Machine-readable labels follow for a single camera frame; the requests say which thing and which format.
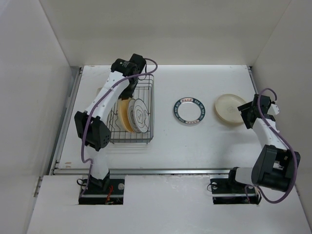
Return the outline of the yellow plate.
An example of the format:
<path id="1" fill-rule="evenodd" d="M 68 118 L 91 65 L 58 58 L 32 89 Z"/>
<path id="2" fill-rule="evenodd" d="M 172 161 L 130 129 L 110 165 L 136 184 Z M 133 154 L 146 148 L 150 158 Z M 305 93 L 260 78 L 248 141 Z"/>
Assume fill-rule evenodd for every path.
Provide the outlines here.
<path id="1" fill-rule="evenodd" d="M 134 133 L 135 131 L 130 125 L 130 122 L 128 119 L 128 105 L 129 105 L 130 100 L 131 100 L 130 98 L 118 100 L 118 119 L 125 131 Z"/>
<path id="2" fill-rule="evenodd" d="M 233 94 L 224 94 L 219 96 L 214 103 L 214 110 L 217 116 L 227 124 L 240 125 L 243 119 L 238 107 L 246 104 L 241 97 Z"/>

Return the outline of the grey patterned plate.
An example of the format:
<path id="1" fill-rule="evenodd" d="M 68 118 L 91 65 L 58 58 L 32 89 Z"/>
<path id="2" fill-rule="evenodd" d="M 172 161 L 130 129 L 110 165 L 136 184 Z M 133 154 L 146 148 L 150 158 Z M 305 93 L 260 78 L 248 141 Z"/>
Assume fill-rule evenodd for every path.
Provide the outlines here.
<path id="1" fill-rule="evenodd" d="M 135 99 L 131 99 L 128 103 L 128 110 L 127 110 L 127 115 L 128 115 L 128 121 L 133 129 L 133 131 L 135 133 L 138 133 L 138 128 L 136 126 L 135 123 L 135 119 L 134 119 L 134 103 L 135 103 Z"/>

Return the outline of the white plate green rim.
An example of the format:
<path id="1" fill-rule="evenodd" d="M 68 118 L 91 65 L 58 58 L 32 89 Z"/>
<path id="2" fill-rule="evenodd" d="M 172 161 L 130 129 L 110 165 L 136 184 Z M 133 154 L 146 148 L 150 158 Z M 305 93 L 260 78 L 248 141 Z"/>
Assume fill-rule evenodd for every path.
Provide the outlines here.
<path id="1" fill-rule="evenodd" d="M 200 100 L 194 97 L 183 97 L 174 104 L 173 113 L 182 124 L 195 125 L 204 119 L 206 109 Z"/>

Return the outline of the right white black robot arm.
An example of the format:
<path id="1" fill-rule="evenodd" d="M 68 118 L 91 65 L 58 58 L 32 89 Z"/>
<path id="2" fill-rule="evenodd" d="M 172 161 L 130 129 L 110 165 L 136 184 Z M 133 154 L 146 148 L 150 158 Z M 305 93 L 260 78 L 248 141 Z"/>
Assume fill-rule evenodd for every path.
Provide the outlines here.
<path id="1" fill-rule="evenodd" d="M 262 147 L 261 153 L 252 168 L 234 167 L 226 179 L 226 187 L 237 192 L 243 185 L 256 185 L 280 192 L 287 192 L 294 180 L 301 156 L 291 151 L 284 140 L 277 135 L 274 116 L 278 106 L 268 96 L 258 94 L 253 101 L 238 107 L 247 129 L 257 135 Z"/>

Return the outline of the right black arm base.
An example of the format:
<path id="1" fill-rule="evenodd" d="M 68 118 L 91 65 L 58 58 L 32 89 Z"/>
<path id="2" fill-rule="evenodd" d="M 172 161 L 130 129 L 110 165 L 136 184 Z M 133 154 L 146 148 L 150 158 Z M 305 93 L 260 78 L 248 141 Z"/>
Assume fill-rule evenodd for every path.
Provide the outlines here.
<path id="1" fill-rule="evenodd" d="M 232 168 L 225 175 L 210 177 L 207 190 L 212 193 L 214 205 L 254 204 L 258 205 L 262 196 L 251 182 L 251 168 Z"/>

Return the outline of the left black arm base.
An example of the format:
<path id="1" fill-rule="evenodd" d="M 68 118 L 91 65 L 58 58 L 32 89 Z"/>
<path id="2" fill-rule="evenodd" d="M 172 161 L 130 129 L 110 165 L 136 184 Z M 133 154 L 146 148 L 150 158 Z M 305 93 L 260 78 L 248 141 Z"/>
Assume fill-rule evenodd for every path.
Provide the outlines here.
<path id="1" fill-rule="evenodd" d="M 78 179 L 80 186 L 78 197 L 79 205 L 123 205 L 125 179 L 110 178 L 108 174 L 104 179 L 90 178 Z"/>

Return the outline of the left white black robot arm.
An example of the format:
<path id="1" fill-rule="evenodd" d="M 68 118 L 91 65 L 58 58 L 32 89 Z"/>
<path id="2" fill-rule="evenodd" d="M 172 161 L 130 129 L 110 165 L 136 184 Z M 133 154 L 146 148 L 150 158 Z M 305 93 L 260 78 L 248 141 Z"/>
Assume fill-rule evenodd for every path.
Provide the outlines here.
<path id="1" fill-rule="evenodd" d="M 98 193 L 109 188 L 106 179 L 109 169 L 104 159 L 97 156 L 111 140 L 111 130 L 106 126 L 107 117 L 119 98 L 130 98 L 144 75 L 146 59 L 133 54 L 129 60 L 118 58 L 110 68 L 108 78 L 93 102 L 84 111 L 77 111 L 74 121 L 78 137 L 81 139 L 81 161 L 90 163 L 87 182 Z"/>

